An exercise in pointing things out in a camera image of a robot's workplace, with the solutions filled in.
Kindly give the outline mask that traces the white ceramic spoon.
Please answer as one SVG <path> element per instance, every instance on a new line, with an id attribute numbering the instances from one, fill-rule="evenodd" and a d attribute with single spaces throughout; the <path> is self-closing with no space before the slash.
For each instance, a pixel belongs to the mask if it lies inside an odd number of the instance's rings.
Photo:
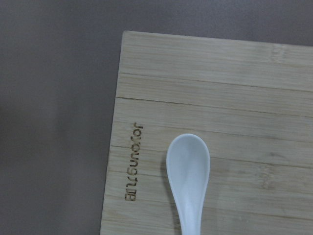
<path id="1" fill-rule="evenodd" d="M 210 174 L 210 153 L 206 143 L 194 134 L 177 136 L 167 151 L 166 170 L 181 233 L 199 235 Z"/>

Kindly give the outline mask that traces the bamboo cutting board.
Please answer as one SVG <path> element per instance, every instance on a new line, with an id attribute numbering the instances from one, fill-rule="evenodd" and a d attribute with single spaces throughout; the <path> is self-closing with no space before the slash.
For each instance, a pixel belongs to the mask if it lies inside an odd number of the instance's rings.
<path id="1" fill-rule="evenodd" d="M 211 155 L 204 235 L 313 232 L 313 49 L 126 31 L 100 233 L 179 235 L 178 135 Z"/>

